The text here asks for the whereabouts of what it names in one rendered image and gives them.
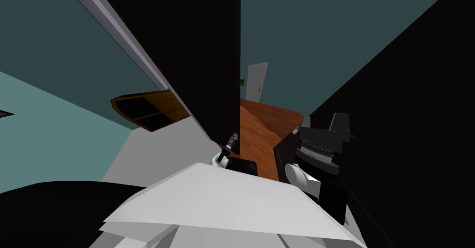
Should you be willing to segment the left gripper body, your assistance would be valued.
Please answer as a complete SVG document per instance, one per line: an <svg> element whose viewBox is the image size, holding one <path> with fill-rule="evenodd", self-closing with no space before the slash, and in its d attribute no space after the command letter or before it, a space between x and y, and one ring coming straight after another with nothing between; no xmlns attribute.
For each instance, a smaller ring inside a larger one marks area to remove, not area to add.
<svg viewBox="0 0 475 248"><path fill-rule="evenodd" d="M234 144L236 143L237 140L238 140L238 134L233 133L232 136L227 141L227 144L223 147L223 149L221 151L221 160L223 159L223 157L227 157L227 156L230 155L231 150L232 150L232 148L233 148L233 146L234 146Z"/></svg>

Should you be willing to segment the black door leaf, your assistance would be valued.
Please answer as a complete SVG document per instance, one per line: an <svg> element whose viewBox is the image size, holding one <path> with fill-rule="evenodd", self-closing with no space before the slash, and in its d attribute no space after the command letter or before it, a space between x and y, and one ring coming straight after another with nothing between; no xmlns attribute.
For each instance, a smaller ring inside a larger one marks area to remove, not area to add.
<svg viewBox="0 0 475 248"><path fill-rule="evenodd" d="M240 132L241 0L106 0L207 136Z"/></svg>

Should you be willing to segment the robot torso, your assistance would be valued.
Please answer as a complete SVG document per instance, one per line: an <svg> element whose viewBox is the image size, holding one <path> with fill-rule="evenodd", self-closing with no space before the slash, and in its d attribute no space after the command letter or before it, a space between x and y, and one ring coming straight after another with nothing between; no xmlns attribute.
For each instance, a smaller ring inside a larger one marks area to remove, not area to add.
<svg viewBox="0 0 475 248"><path fill-rule="evenodd" d="M134 194L101 231L114 248L367 248L297 187L196 163Z"/></svg>

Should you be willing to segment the white door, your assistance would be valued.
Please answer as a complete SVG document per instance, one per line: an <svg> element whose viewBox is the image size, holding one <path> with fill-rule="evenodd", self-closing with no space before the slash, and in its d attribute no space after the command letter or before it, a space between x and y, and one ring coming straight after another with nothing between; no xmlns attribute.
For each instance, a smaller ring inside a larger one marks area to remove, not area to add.
<svg viewBox="0 0 475 248"><path fill-rule="evenodd" d="M259 102L268 63L269 62L264 62L248 66L248 84L246 86L247 101Z"/></svg>

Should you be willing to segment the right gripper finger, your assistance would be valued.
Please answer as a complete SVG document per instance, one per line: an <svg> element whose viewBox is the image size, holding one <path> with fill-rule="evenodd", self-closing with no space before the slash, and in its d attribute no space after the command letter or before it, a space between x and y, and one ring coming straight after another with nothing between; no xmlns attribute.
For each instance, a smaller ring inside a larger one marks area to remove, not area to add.
<svg viewBox="0 0 475 248"><path fill-rule="evenodd" d="M335 132L350 132L349 114L334 113L329 130Z"/></svg>

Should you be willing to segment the brown wooden cabinet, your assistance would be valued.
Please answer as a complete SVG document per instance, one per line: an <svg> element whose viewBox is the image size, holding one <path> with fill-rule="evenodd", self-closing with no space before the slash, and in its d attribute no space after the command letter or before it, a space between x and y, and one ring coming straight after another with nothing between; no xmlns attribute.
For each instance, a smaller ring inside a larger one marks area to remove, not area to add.
<svg viewBox="0 0 475 248"><path fill-rule="evenodd" d="M121 117L149 132L190 117L170 90L122 95L110 103Z"/></svg>

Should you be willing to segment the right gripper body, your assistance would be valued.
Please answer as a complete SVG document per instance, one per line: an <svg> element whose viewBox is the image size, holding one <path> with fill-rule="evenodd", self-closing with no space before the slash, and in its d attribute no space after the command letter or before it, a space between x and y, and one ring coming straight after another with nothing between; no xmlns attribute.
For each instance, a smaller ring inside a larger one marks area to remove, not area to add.
<svg viewBox="0 0 475 248"><path fill-rule="evenodd" d="M340 126L332 126L330 130L300 126L299 132L302 142L335 153L341 153L343 142L349 142L353 137L349 128Z"/></svg>

